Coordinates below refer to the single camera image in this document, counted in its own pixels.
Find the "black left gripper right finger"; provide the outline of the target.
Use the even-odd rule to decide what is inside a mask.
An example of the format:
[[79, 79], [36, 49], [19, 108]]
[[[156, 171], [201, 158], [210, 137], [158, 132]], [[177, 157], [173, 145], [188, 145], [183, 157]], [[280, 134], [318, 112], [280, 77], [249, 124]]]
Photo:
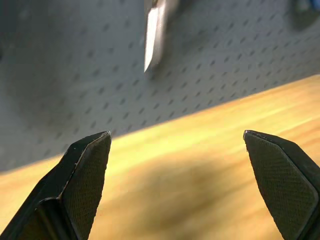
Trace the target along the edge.
[[245, 130], [259, 192], [285, 240], [320, 238], [320, 167], [294, 142]]

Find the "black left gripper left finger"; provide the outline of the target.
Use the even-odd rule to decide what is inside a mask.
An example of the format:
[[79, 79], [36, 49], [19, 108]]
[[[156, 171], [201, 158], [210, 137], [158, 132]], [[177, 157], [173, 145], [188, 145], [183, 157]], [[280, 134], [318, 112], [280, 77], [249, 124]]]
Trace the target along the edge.
[[111, 148], [109, 131], [86, 136], [35, 185], [2, 240], [87, 240], [102, 198]]

